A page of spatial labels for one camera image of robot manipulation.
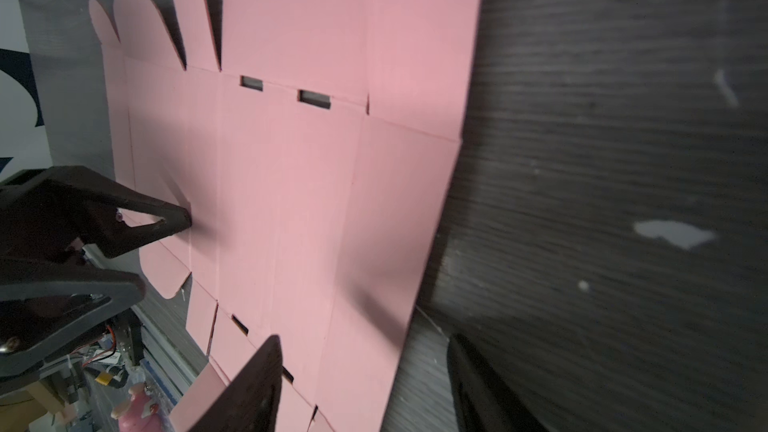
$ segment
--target white spot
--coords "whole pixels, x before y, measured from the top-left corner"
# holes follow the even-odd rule
[[[717,234],[711,230],[701,230],[698,227],[675,220],[636,222],[634,231],[643,237],[662,238],[684,250],[691,250],[697,245],[711,242],[717,238]]]
[[[730,85],[728,85],[728,81],[725,78],[725,71],[722,68],[715,71],[715,77],[713,78],[713,81],[715,82],[715,85],[717,86],[717,89],[720,91],[720,93],[723,94],[728,107],[731,109],[738,108],[739,98],[736,97],[736,93],[733,89],[730,88]]]

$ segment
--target rectangular slot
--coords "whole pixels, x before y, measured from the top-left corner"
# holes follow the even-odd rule
[[[240,322],[239,320],[237,320],[237,317],[235,317],[234,315],[232,316],[232,322],[235,322],[235,325],[236,325],[237,327],[239,327],[239,328],[240,328],[240,330],[241,330],[241,331],[243,331],[243,333],[244,333],[245,335],[248,335],[248,327],[246,327],[245,325],[243,325],[243,322]]]
[[[288,379],[289,382],[293,383],[293,375],[291,374],[291,372],[288,371],[288,369],[284,367],[283,367],[283,375],[285,376],[286,379]]]
[[[299,102],[308,103],[311,106],[320,107],[321,109],[331,108],[330,96],[317,92],[311,92],[309,90],[299,91]]]
[[[240,86],[248,89],[264,91],[264,81],[253,77],[240,76]]]

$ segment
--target pink toy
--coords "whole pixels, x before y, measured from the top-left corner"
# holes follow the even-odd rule
[[[161,432],[158,405],[144,392],[144,382],[134,385],[128,392],[130,399],[112,409],[112,418],[118,420],[120,432]]]
[[[116,176],[193,217],[141,267],[166,298],[193,274],[200,380],[228,384],[278,334],[278,432],[378,430],[461,145],[479,0],[224,0],[220,64],[205,0],[174,4],[186,66],[151,0],[114,0],[119,34],[91,2]]]

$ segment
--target pink figurine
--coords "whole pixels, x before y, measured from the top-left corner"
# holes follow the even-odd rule
[[[120,432],[162,432],[158,404],[144,392],[144,382],[128,389],[130,399],[112,409]]]

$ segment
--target gray wood grain surface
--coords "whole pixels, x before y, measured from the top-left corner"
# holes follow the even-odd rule
[[[111,176],[88,0],[20,1],[54,163]],[[418,304],[553,429],[764,430],[766,42],[766,0],[483,0]],[[653,219],[716,239],[634,231]],[[199,364],[180,300],[142,306]],[[384,430],[456,428],[445,351],[416,313]]]

